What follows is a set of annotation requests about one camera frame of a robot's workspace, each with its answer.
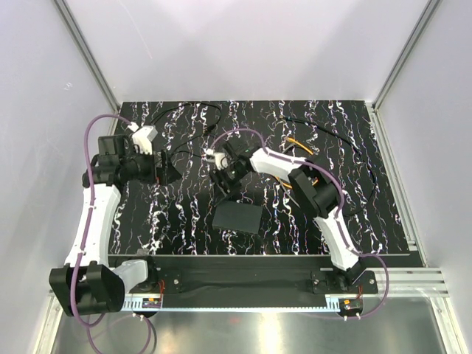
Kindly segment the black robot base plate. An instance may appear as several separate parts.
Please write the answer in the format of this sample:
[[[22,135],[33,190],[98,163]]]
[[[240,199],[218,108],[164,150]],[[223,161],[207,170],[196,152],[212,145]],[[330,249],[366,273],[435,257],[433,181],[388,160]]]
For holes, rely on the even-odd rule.
[[[159,256],[157,285],[139,285],[124,310],[204,312],[339,312],[343,299],[377,295],[373,271],[354,276],[334,269],[327,256]]]

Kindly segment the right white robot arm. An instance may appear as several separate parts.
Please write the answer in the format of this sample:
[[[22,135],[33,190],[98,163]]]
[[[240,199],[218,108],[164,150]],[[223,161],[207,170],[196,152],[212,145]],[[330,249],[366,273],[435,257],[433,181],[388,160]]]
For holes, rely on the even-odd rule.
[[[366,266],[354,247],[344,222],[344,193],[337,180],[309,158],[278,153],[266,147],[235,150],[229,143],[223,152],[212,148],[206,157],[215,164],[210,178],[219,205],[239,192],[241,180],[250,173],[268,174],[291,185],[301,210],[314,218],[328,245],[335,272],[335,284],[343,292],[354,291],[361,284]]]

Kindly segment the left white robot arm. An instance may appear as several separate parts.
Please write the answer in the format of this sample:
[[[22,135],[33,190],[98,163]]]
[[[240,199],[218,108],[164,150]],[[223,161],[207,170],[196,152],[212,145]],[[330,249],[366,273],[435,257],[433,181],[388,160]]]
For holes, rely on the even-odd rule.
[[[146,126],[131,136],[101,136],[98,152],[82,177],[83,209],[73,247],[63,267],[49,274],[49,284],[67,316],[116,313],[126,295],[159,284],[156,264],[141,256],[111,267],[108,244],[115,213],[127,183],[167,185],[181,178],[156,134]]]

